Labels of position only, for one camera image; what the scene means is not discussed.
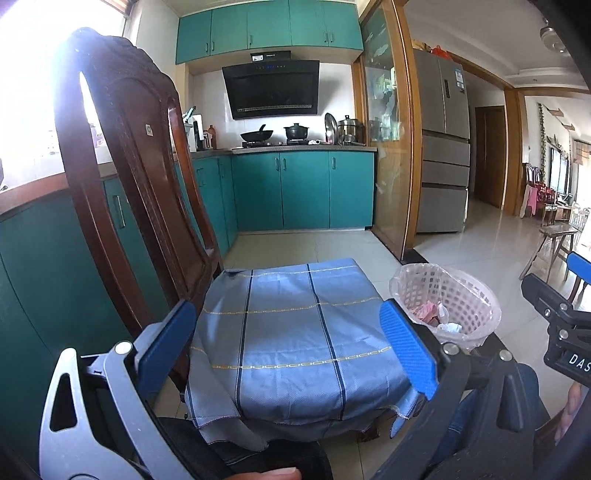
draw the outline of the jeans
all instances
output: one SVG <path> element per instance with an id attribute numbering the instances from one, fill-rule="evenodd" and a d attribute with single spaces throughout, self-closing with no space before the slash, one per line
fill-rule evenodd
<path id="1" fill-rule="evenodd" d="M 550 416 L 548 415 L 548 412 L 546 411 L 540 398 L 538 377 L 529 365 L 517 364 L 517 367 L 519 370 L 519 375 L 521 376 L 521 380 L 523 381 L 525 398 L 527 399 L 528 405 L 531 406 L 530 414 L 534 428 L 540 428 L 550 419 Z M 447 434 L 439 444 L 439 448 L 431 460 L 432 465 L 436 465 L 444 461 L 459 450 L 459 445 L 463 438 L 464 429 L 468 424 L 468 420 L 470 420 L 470 417 L 472 416 L 474 408 L 476 407 L 479 394 L 480 391 L 473 390 L 458 405 L 456 414 L 447 428 Z"/>

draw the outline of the black pot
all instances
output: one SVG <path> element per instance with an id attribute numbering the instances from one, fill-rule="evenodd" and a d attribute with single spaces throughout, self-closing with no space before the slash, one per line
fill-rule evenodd
<path id="1" fill-rule="evenodd" d="M 288 140 L 305 140 L 308 138 L 308 127 L 302 127 L 300 124 L 285 127 L 285 136 Z"/>
<path id="2" fill-rule="evenodd" d="M 257 132 L 247 132 L 240 134 L 240 136 L 245 142 L 264 142 L 271 138 L 273 130 L 263 130 L 263 128 L 265 128 L 265 124 L 262 124 Z"/>

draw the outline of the hanging vine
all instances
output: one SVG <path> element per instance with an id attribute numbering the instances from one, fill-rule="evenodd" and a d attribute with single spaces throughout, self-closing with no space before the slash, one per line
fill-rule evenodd
<path id="1" fill-rule="evenodd" d="M 546 180 L 546 128 L 544 127 L 544 106 L 538 103 L 538 113 L 540 114 L 540 140 L 541 140 L 541 157 L 540 157 L 540 173 L 542 183 Z"/>

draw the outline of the ceiling lamp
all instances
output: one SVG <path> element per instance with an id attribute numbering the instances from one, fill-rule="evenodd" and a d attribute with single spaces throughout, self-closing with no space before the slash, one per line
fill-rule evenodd
<path id="1" fill-rule="evenodd" d="M 548 25 L 547 20 L 546 26 L 540 30 L 540 38 L 548 50 L 562 55 L 563 57 L 570 57 L 569 51 L 564 46 L 564 43 L 556 33 L 556 30 Z"/>

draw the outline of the white plastic basket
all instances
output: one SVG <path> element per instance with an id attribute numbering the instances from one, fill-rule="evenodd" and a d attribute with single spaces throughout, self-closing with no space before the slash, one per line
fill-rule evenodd
<path id="1" fill-rule="evenodd" d="M 390 293 L 403 306 L 409 318 L 421 325 L 410 309 L 426 303 L 442 302 L 449 321 L 462 325 L 460 333 L 427 327 L 441 342 L 453 342 L 467 350 L 481 346 L 501 322 L 501 308 L 493 292 L 467 273 L 443 269 L 435 264 L 410 264 L 390 280 Z"/>

